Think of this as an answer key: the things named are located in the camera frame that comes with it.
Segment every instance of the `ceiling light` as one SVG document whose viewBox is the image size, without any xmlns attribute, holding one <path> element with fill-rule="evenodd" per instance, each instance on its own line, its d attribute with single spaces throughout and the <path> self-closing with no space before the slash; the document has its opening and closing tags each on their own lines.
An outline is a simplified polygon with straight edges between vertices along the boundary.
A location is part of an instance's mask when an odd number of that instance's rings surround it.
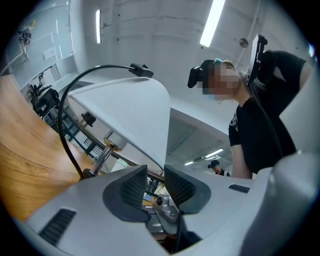
<svg viewBox="0 0 320 256">
<path fill-rule="evenodd" d="M 101 43 L 101 33 L 100 33 L 100 14 L 101 10 L 97 10 L 95 13 L 95 30 L 96 30 L 96 42 Z"/>
<path fill-rule="evenodd" d="M 200 40 L 200 44 L 206 47 L 209 47 L 214 37 L 215 31 L 218 26 L 218 22 L 222 13 L 222 9 L 224 8 L 226 0 L 213 0 L 211 10 L 206 20 L 204 30 L 202 33 L 202 37 Z"/>
<path fill-rule="evenodd" d="M 191 161 L 191 162 L 185 163 L 184 165 L 185 165 L 185 166 L 189 166 L 189 165 L 192 165 L 193 163 L 194 163 L 194 162 Z"/>
<path fill-rule="evenodd" d="M 223 149 L 223 148 L 220 148 L 220 149 L 218 149 L 217 151 L 214 151 L 213 153 L 206 155 L 205 157 L 206 157 L 206 158 L 212 157 L 212 156 L 214 156 L 214 155 L 216 155 L 216 154 L 219 154 L 219 153 L 222 152 L 222 151 L 224 151 L 224 149 Z"/>
<path fill-rule="evenodd" d="M 310 54 L 311 57 L 315 56 L 315 48 L 310 43 L 309 43 L 309 54 Z"/>
<path fill-rule="evenodd" d="M 220 159 L 220 158 L 221 158 L 220 156 L 214 155 L 214 156 L 211 156 L 211 157 L 206 158 L 205 160 L 211 161 L 211 160 L 218 160 L 218 159 Z"/>
</svg>

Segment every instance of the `wooden ramp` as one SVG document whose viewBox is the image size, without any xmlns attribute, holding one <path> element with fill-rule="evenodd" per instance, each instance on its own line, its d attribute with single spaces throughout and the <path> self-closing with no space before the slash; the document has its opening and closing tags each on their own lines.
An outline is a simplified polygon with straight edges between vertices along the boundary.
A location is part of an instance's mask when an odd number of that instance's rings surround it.
<svg viewBox="0 0 320 256">
<path fill-rule="evenodd" d="M 93 161 L 69 144 L 82 169 Z M 10 75 L 0 77 L 0 197 L 9 214 L 25 220 L 79 180 L 59 135 L 26 102 Z"/>
</svg>

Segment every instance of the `person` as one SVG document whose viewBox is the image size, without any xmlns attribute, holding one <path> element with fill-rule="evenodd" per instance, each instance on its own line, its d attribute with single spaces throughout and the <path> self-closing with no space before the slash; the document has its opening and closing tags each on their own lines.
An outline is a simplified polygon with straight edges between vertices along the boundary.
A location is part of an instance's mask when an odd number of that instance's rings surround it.
<svg viewBox="0 0 320 256">
<path fill-rule="evenodd" d="M 279 115 L 304 86 L 312 67 L 304 59 L 291 53 L 271 52 L 276 56 L 276 67 L 271 80 L 262 84 L 256 79 L 253 86 L 275 129 L 282 154 L 287 156 L 293 154 L 296 148 Z M 273 167 L 281 159 L 277 144 L 266 118 L 246 86 L 248 74 L 237 72 L 230 61 L 211 61 L 211 64 L 208 61 L 203 64 L 206 64 L 209 70 L 209 96 L 214 96 L 214 100 L 218 101 L 232 99 L 238 102 L 228 128 L 233 162 L 232 177 L 252 179 L 253 173 Z"/>
<path fill-rule="evenodd" d="M 211 163 L 208 165 L 208 168 L 212 169 L 217 175 L 230 177 L 230 173 L 221 168 L 221 164 L 218 160 L 211 161 Z"/>
</svg>

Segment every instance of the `distant person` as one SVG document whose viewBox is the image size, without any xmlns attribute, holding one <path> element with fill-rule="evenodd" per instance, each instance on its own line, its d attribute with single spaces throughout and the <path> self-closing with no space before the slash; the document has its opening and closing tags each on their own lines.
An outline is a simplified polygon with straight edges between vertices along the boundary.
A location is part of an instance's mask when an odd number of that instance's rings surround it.
<svg viewBox="0 0 320 256">
<path fill-rule="evenodd" d="M 227 176 L 230 177 L 230 173 L 224 169 L 221 168 L 221 164 L 218 160 L 213 160 L 209 165 L 208 165 L 209 169 L 212 169 L 215 174 L 217 175 L 221 175 L 221 176 Z"/>
</svg>

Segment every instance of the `black cable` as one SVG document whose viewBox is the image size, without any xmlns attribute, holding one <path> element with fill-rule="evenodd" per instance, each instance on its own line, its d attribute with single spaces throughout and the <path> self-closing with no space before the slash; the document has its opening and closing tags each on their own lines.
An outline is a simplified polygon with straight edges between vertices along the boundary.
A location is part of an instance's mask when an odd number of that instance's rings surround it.
<svg viewBox="0 0 320 256">
<path fill-rule="evenodd" d="M 122 66 L 122 65 L 100 65 L 100 66 L 95 66 L 93 68 L 90 68 L 88 70 L 86 70 L 85 72 L 79 74 L 65 89 L 62 97 L 61 97 L 61 101 L 60 101 L 60 105 L 59 105 L 59 110 L 58 110 L 58 115 L 57 115 L 57 123 L 58 123 L 58 131 L 59 131 L 59 136 L 60 136 L 60 140 L 62 143 L 62 146 L 66 152 L 66 154 L 68 155 L 68 157 L 70 158 L 71 162 L 73 163 L 76 171 L 78 172 L 79 176 L 80 176 L 80 180 L 84 179 L 84 174 L 82 172 L 82 169 L 80 168 L 79 164 L 77 163 L 77 160 L 75 159 L 74 155 L 72 154 L 66 137 L 64 135 L 64 130 L 63 130 L 63 122 L 62 122 L 62 114 L 63 114 L 63 110 L 64 110 L 64 103 L 65 100 L 67 98 L 67 94 L 70 91 L 71 87 L 74 86 L 74 84 L 79 81 L 81 78 L 83 78 L 85 75 L 96 71 L 96 70 L 101 70 L 101 69 L 109 69 L 109 68 L 118 68 L 118 69 L 126 69 L 126 70 L 135 70 L 134 67 L 130 67 L 130 66 Z"/>
<path fill-rule="evenodd" d="M 276 148 L 277 148 L 277 150 L 279 152 L 280 157 L 282 158 L 284 156 L 284 154 L 282 152 L 281 144 L 280 144 L 279 138 L 277 136 L 276 130 L 275 130 L 275 128 L 274 128 L 269 116 L 267 115 L 267 113 L 265 112 L 264 108 L 262 107 L 262 104 L 261 104 L 261 101 L 259 99 L 257 90 L 253 85 L 253 81 L 249 82 L 249 87 L 251 89 L 251 93 L 252 93 L 253 99 L 255 100 L 255 103 L 258 105 L 259 109 L 261 110 L 262 114 L 264 115 L 266 124 L 267 124 L 267 126 L 269 128 L 269 131 L 270 131 L 270 134 L 271 134 L 271 137 L 272 137 L 272 139 L 273 139 L 273 141 L 275 143 L 275 146 L 276 146 Z"/>
</svg>

